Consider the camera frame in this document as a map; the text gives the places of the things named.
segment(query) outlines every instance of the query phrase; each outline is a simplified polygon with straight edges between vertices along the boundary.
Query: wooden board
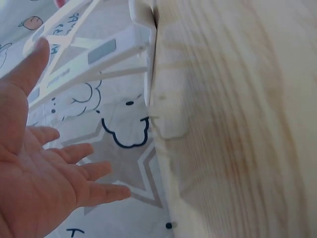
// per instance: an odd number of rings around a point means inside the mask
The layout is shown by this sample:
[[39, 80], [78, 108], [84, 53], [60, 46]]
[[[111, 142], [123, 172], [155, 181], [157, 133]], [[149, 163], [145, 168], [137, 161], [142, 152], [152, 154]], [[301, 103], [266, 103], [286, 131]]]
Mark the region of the wooden board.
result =
[[317, 237], [317, 1], [156, 0], [177, 238]]

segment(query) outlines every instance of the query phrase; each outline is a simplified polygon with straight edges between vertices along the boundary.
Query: finger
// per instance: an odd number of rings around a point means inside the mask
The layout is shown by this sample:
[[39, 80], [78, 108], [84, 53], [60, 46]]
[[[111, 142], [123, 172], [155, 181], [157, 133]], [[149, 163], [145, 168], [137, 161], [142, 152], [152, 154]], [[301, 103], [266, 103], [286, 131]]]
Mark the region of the finger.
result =
[[100, 184], [89, 181], [89, 198], [81, 206], [90, 207], [103, 203], [121, 201], [131, 197], [131, 190], [126, 186]]
[[41, 38], [33, 52], [4, 77], [4, 81], [19, 87], [28, 96], [43, 73], [50, 55], [50, 46]]
[[54, 0], [54, 2], [58, 8], [61, 8], [65, 5], [65, 0]]
[[66, 163], [76, 164], [81, 159], [93, 154], [94, 149], [89, 143], [66, 146], [62, 149], [48, 149], [60, 155]]
[[111, 164], [107, 161], [89, 163], [81, 165], [80, 167], [87, 171], [87, 180], [89, 181], [96, 181], [97, 179], [111, 173]]
[[37, 138], [41, 145], [56, 140], [60, 137], [59, 131], [48, 126], [28, 126], [30, 132]]

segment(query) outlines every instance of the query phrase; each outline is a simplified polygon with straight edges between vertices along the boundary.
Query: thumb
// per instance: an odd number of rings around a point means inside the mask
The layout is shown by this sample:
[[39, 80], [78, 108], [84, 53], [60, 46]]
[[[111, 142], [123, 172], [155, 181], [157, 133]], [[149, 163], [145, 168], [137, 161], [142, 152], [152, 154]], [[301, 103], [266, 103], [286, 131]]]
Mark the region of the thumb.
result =
[[29, 96], [49, 61], [49, 55], [48, 41], [40, 38], [33, 52], [4, 77], [4, 82], [14, 84]]
[[49, 60], [50, 47], [45, 39], [33, 52], [0, 80], [0, 148], [19, 153], [28, 117], [27, 96], [39, 80]]

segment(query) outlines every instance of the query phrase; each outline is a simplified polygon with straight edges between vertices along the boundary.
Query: gray rectangle label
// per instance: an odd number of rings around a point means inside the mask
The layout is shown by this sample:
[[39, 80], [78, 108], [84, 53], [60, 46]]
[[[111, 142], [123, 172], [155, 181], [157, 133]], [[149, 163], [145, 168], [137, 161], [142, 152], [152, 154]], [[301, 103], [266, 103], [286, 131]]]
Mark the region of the gray rectangle label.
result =
[[108, 41], [88, 53], [88, 64], [92, 64], [116, 50], [115, 39]]

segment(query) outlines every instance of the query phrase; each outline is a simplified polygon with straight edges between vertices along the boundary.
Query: white plastic frame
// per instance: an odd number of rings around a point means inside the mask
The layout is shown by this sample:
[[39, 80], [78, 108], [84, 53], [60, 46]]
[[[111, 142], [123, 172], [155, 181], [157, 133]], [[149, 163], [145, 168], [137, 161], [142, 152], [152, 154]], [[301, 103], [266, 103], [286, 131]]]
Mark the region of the white plastic frame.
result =
[[[145, 74], [144, 100], [146, 106], [149, 105], [157, 37], [152, 9], [146, 3], [129, 0], [130, 16], [134, 23], [132, 26], [105, 40], [74, 38], [80, 26], [100, 2], [102, 0], [69, 1], [25, 43], [24, 55], [32, 50], [40, 37], [46, 37], [50, 44], [60, 45], [42, 81], [28, 98], [30, 111], [75, 84], [136, 73]], [[85, 5], [88, 5], [86, 10], [68, 35], [48, 35], [63, 19]], [[58, 60], [70, 46], [87, 50], [52, 73]]]

